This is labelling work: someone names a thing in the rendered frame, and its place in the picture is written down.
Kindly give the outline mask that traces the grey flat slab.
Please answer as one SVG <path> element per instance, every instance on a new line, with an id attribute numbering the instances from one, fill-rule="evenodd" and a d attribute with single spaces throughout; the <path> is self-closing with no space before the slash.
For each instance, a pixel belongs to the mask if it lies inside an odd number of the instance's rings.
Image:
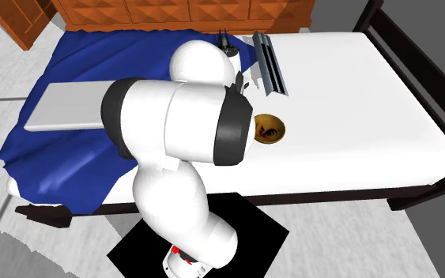
<path id="1" fill-rule="evenodd" d="M 50 83 L 24 129 L 30 132 L 102 129 L 102 99 L 113 83 L 114 81 Z"/>

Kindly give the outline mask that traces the yellow bowl with rooster picture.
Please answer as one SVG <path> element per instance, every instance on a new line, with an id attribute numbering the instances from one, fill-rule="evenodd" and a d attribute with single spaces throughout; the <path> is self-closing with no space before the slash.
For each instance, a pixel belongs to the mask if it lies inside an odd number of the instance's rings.
<path id="1" fill-rule="evenodd" d="M 262 144 L 275 144 L 285 135 L 285 124 L 274 115 L 255 116 L 255 140 Z"/>

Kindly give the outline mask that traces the orange wooden dresser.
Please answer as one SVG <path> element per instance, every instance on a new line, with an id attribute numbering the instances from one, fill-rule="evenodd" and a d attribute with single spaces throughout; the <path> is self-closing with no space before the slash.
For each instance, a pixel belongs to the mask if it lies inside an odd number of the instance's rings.
<path id="1" fill-rule="evenodd" d="M 294 33 L 311 26 L 315 0 L 52 0 L 66 30 L 226 30 Z"/>

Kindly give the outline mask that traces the orange wooden cabinet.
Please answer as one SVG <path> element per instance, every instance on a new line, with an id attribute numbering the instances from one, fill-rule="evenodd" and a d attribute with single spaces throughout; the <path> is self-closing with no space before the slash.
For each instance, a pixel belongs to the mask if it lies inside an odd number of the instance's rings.
<path id="1" fill-rule="evenodd" d="M 52 0 L 0 0 L 0 25 L 28 51 L 57 13 Z"/>

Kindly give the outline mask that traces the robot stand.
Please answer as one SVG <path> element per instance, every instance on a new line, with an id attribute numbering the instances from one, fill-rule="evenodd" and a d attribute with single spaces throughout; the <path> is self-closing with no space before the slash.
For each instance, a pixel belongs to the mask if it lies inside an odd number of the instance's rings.
<path id="1" fill-rule="evenodd" d="M 107 257 L 125 278 L 175 278 L 174 265 L 189 269 L 189 278 L 265 278 L 288 230 L 238 193 L 211 193 L 208 203 L 209 210 L 237 232 L 235 257 L 225 267 L 215 269 L 190 259 L 184 261 L 172 250 L 173 245 L 143 220 Z"/>

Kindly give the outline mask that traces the blue blanket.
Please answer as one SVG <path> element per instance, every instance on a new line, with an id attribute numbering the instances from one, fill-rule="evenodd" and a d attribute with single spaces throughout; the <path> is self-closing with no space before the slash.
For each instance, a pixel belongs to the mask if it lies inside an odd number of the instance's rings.
<path id="1" fill-rule="evenodd" d="M 64 205 L 73 213 L 89 215 L 103 204 L 120 177 L 138 171 L 138 162 L 119 154 L 104 127 L 25 130 L 50 83 L 127 78 L 169 81 L 175 50 L 191 40 L 215 43 L 216 36 L 194 30 L 65 33 L 0 151 L 21 197 L 34 204 Z"/>

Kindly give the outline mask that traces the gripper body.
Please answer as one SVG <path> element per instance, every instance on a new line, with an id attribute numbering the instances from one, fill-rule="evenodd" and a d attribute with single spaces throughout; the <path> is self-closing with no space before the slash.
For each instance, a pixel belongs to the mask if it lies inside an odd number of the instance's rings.
<path id="1" fill-rule="evenodd" d="M 239 48 L 232 46 L 225 38 L 220 38 L 217 45 L 228 57 L 236 57 L 239 53 Z"/>

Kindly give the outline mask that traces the grey striped flat box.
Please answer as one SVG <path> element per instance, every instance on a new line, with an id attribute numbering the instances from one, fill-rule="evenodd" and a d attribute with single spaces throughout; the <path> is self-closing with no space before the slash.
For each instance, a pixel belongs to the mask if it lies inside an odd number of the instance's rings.
<path id="1" fill-rule="evenodd" d="M 288 90 L 285 86 L 270 37 L 255 31 L 252 39 L 266 96 L 269 96 L 271 93 L 288 96 Z"/>

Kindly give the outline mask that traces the bed with white mattress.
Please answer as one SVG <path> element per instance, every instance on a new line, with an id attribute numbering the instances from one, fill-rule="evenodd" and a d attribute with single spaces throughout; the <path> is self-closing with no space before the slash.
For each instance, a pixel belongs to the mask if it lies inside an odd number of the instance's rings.
<path id="1" fill-rule="evenodd" d="M 237 39 L 242 93 L 254 120 L 277 116 L 285 135 L 271 145 L 254 137 L 234 166 L 195 163 L 207 200 L 211 193 L 238 193 L 256 205 L 387 199 L 401 210 L 445 193 L 445 125 L 369 32 L 268 36 L 288 96 L 266 96 L 254 43 Z M 139 212 L 136 173 L 120 177 L 95 212 Z M 86 216 L 64 205 L 22 208 L 33 220 L 57 211 Z"/>

